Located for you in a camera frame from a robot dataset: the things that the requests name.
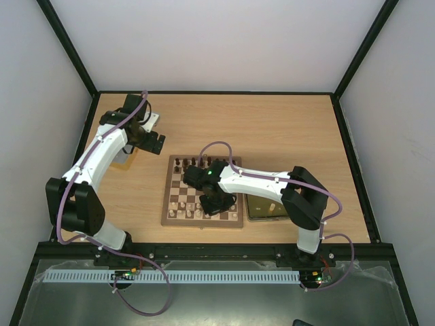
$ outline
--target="black metal frame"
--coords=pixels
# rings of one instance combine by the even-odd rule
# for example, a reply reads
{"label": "black metal frame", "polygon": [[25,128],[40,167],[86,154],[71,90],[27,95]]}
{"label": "black metal frame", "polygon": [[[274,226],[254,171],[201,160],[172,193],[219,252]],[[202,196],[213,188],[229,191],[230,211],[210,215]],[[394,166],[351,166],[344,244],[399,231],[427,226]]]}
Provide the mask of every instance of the black metal frame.
{"label": "black metal frame", "polygon": [[[68,54],[74,67],[77,69],[83,83],[87,87],[92,96],[92,103],[90,105],[88,117],[84,126],[80,143],[74,157],[74,162],[83,154],[86,141],[92,126],[92,121],[97,110],[98,101],[101,94],[127,94],[127,93],[140,93],[136,91],[97,91],[95,88],[86,68],[81,61],[77,51],[75,50],[66,30],[64,29],[59,17],[57,16],[52,4],[49,0],[36,0],[40,5],[46,18],[52,26],[54,32],[62,43],[66,53]],[[370,244],[354,244],[355,255],[360,261],[388,261],[393,270],[394,278],[399,286],[400,295],[404,304],[406,315],[411,325],[418,325],[417,317],[413,310],[413,306],[406,290],[403,275],[396,258],[396,253],[392,244],[381,243],[381,237],[376,225],[375,217],[371,209],[370,201],[367,196],[364,181],[362,179],[358,160],[351,142],[351,137],[347,129],[344,119],[343,110],[340,106],[340,98],[344,91],[355,75],[358,67],[361,65],[363,59],[367,55],[372,44],[375,42],[382,27],[387,22],[387,19],[393,12],[398,0],[386,0],[378,13],[375,21],[373,22],[370,30],[367,32],[361,46],[355,54],[349,68],[346,70],[340,84],[334,93],[331,92],[222,92],[222,91],[153,91],[151,94],[261,94],[261,95],[328,95],[331,98],[332,106],[341,133],[343,145],[349,161],[355,188],[360,199],[360,205],[364,215],[364,221],[368,234],[370,236]],[[154,255],[154,259],[159,262],[168,262],[171,260],[204,260],[207,256],[208,260],[266,260],[275,261],[278,266],[285,266],[289,264],[286,260],[288,253],[294,252],[295,244],[158,244],[158,243],[133,243],[134,251],[148,256],[150,253]],[[335,260],[349,260],[350,248],[348,244],[322,244],[323,250],[334,253]],[[63,246],[56,241],[56,232],[53,228],[50,235],[50,241],[41,242],[38,244],[31,266],[29,268],[26,280],[24,282],[20,297],[18,299],[16,309],[11,319],[10,325],[17,325],[27,295],[31,288],[33,277],[36,273],[37,265],[41,259],[93,259],[96,264],[105,264],[108,266],[116,267],[125,262],[120,261],[118,258],[108,255],[102,255],[101,258],[96,259],[96,247],[91,244],[73,243],[68,246]],[[310,268],[299,268],[299,270],[310,270]]]}
{"label": "black metal frame", "polygon": [[[326,252],[334,254],[335,261],[348,261],[351,249],[348,244],[323,244]],[[388,261],[394,279],[399,288],[406,316],[413,326],[418,325],[417,317],[411,304],[402,271],[392,244],[354,244],[355,255],[360,261]],[[289,253],[296,250],[295,244],[162,244],[134,243],[132,250],[144,257],[154,257],[158,264],[169,261],[274,261],[277,266],[288,266]],[[17,325],[22,316],[27,295],[33,283],[37,266],[42,259],[94,260],[96,265],[109,266],[112,269],[133,266],[136,261],[121,261],[117,256],[104,255],[93,244],[72,243],[63,246],[57,242],[40,242],[27,273],[20,297],[11,319],[10,325]],[[300,271],[314,271],[318,268],[294,268]]]}

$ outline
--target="robotic arm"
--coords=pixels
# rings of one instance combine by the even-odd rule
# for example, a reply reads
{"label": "robotic arm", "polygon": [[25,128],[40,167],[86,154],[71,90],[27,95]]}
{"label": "robotic arm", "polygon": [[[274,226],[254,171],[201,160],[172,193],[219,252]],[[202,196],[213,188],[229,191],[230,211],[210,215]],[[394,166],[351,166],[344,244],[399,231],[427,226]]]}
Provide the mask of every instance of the robotic arm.
{"label": "robotic arm", "polygon": [[125,124],[105,138],[103,135],[125,120],[141,101],[140,96],[129,94],[122,108],[106,112],[100,119],[97,134],[81,158],[62,179],[51,178],[47,182],[46,196],[52,225],[56,225],[67,185],[78,173],[64,205],[62,229],[91,236],[109,248],[122,249],[128,235],[105,219],[105,210],[97,196],[101,179],[116,156],[128,155],[124,149],[126,145],[158,155],[165,136],[152,131],[160,116],[151,110],[145,111],[146,104]]}
{"label": "robotic arm", "polygon": [[223,161],[213,161],[207,169],[189,166],[183,182],[204,192],[199,199],[204,212],[209,215],[227,211],[235,202],[232,194],[239,192],[282,203],[290,219],[299,227],[298,248],[314,254],[320,242],[320,220],[328,196],[313,189],[300,189],[283,181],[286,179],[302,181],[326,191],[310,172],[300,166],[295,166],[290,173],[272,173],[231,166]]}

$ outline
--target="white wall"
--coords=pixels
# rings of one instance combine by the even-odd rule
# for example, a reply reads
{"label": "white wall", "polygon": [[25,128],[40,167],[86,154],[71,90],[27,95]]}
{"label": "white wall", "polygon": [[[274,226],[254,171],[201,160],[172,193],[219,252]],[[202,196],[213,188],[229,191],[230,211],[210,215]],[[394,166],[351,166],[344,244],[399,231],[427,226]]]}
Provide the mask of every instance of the white wall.
{"label": "white wall", "polygon": [[33,0],[0,3],[0,325],[51,225],[50,177],[71,165],[90,96]]}
{"label": "white wall", "polygon": [[333,92],[384,0],[52,0],[99,90]]}
{"label": "white wall", "polygon": [[435,320],[435,2],[399,2],[342,98],[382,240]]}

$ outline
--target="chessboard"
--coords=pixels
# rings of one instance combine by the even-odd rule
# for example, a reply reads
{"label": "chessboard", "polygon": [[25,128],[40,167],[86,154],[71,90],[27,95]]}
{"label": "chessboard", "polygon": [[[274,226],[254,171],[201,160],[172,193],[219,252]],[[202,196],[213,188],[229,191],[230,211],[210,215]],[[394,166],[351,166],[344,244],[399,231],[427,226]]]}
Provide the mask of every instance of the chessboard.
{"label": "chessboard", "polygon": [[[229,211],[209,216],[204,213],[199,197],[200,192],[183,182],[184,172],[189,165],[207,168],[212,160],[226,160],[225,156],[171,155],[169,157],[167,182],[164,190],[162,225],[190,226],[197,228],[242,228],[243,195],[236,194],[236,202]],[[241,158],[233,157],[234,164],[241,166]]]}

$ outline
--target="wooden table surface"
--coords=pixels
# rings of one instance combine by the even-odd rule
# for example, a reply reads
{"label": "wooden table surface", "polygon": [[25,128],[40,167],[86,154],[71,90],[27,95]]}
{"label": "wooden table surface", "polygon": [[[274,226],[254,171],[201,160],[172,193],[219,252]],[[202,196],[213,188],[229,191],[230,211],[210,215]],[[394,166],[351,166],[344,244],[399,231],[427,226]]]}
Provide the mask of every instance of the wooden table surface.
{"label": "wooden table surface", "polygon": [[[100,117],[124,103],[125,94],[102,94],[88,143]],[[354,242],[370,242],[334,110],[324,95],[151,94],[160,114],[155,131],[167,138],[159,156],[138,151],[128,169],[109,167],[98,196],[106,219],[130,232],[135,242],[295,243],[291,221],[249,222],[242,229],[161,226],[169,156],[193,155],[212,141],[231,144],[243,166],[257,170],[308,169],[343,203],[343,212],[328,221],[325,235],[344,233]],[[226,155],[222,145],[209,155]],[[326,214],[336,210],[329,199]],[[325,242],[346,242],[333,238]]]}

